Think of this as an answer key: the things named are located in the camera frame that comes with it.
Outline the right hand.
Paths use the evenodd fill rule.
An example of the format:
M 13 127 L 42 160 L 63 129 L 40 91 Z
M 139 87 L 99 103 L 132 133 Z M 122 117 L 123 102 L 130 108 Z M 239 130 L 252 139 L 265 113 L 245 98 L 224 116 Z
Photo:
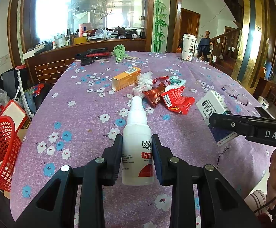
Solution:
M 276 196 L 276 150 L 273 151 L 270 158 L 266 202 L 271 201 L 275 196 Z

